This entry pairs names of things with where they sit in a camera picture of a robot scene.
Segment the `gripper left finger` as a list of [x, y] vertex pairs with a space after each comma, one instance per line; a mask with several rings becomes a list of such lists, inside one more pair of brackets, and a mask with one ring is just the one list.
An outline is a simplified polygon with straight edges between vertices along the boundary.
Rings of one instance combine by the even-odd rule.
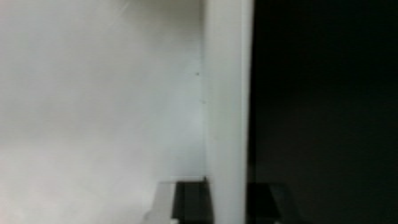
[[204, 178], [158, 184], [149, 224], [211, 224], [211, 192]]

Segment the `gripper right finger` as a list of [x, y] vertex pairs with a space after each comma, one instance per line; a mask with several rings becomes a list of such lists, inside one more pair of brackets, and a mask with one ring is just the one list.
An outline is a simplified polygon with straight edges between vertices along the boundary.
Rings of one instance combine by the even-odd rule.
[[247, 224], [296, 224], [293, 197], [280, 183], [247, 185]]

